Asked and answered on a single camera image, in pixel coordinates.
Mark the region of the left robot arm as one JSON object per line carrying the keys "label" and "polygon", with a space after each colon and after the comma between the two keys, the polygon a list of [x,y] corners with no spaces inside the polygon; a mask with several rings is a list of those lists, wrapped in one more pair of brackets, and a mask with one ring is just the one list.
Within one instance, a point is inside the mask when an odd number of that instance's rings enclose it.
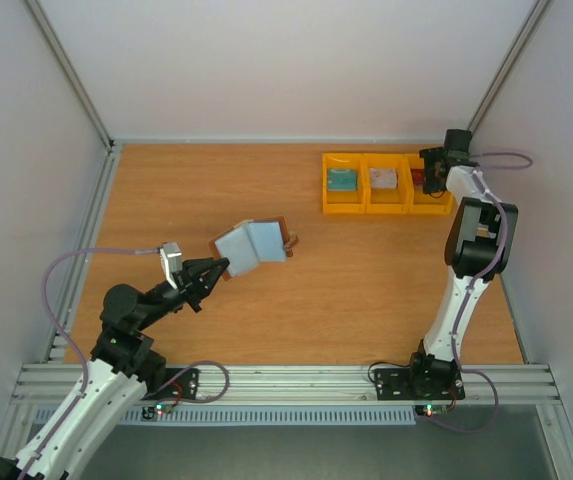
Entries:
{"label": "left robot arm", "polygon": [[142,293],[127,284],[112,287],[100,314],[102,330],[82,374],[42,429],[12,458],[0,457],[0,479],[76,479],[127,411],[166,388],[171,401],[195,402],[190,384],[198,364],[178,371],[152,349],[144,334],[170,313],[194,312],[229,266],[227,258],[183,260],[161,255],[165,280]]}

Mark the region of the brown leather card holder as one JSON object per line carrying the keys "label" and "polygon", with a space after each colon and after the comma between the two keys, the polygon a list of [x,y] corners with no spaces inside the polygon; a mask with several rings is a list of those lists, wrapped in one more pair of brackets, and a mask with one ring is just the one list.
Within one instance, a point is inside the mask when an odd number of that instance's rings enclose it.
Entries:
{"label": "brown leather card holder", "polygon": [[[262,263],[285,262],[288,258],[293,256],[294,247],[299,242],[299,237],[294,231],[288,228],[283,216],[244,220],[216,236],[209,242],[209,248],[214,258],[225,258],[221,257],[217,251],[214,245],[215,241],[230,230],[241,226],[245,226],[247,228],[247,232],[250,235],[255,252],[259,257],[260,265]],[[230,277],[226,270],[226,273],[222,278],[225,281],[228,281],[235,277]]]}

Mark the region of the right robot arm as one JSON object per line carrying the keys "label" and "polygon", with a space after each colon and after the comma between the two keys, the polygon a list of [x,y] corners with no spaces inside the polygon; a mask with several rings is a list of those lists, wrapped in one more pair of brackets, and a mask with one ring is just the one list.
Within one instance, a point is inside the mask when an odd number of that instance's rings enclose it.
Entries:
{"label": "right robot arm", "polygon": [[518,208],[491,191],[472,159],[471,141],[470,131],[449,129],[442,146],[419,152],[423,192],[449,193],[458,204],[444,251],[447,287],[407,372],[408,387],[419,399],[458,390],[465,332],[482,294],[506,268],[515,234]]}

